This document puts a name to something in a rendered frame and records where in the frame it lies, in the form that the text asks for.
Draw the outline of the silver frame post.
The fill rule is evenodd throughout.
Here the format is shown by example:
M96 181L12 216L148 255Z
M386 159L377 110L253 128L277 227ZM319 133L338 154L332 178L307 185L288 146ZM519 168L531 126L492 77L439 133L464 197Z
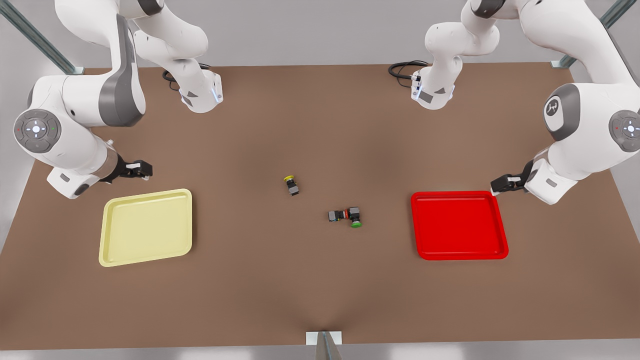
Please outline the silver frame post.
M23 16L23 14L9 2L0 0L0 15L2 15L14 28L16 28L32 45L37 48L65 75L83 75L84 67L72 64L55 46L39 32L39 30Z
M315 360L343 360L338 346L343 344L341 331L305 333L306 346L315 346Z
M551 66L556 69L568 69L579 61L587 68L596 64L596 56L602 55L601 63L614 57L620 62L622 53L614 51L611 27L640 0L612 0L612 4L601 16L589 14L591 9L587 3L579 5L577 0L567 0L557 5L559 15L566 15L560 23L560 34L557 35L558 44L551 46L554 50L564 53L562 59L552 61Z

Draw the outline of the red tray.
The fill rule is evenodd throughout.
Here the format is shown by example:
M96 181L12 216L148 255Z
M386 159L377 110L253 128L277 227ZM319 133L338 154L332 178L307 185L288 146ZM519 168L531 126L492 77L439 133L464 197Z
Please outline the red tray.
M420 191L410 198L418 255L427 261L500 260L509 254L489 191Z

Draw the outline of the pale yellow tray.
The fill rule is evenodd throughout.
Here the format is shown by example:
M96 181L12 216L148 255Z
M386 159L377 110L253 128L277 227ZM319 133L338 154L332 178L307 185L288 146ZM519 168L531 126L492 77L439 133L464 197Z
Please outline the pale yellow tray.
M111 199L103 208L98 261L116 267L186 255L193 225L193 196L185 188Z

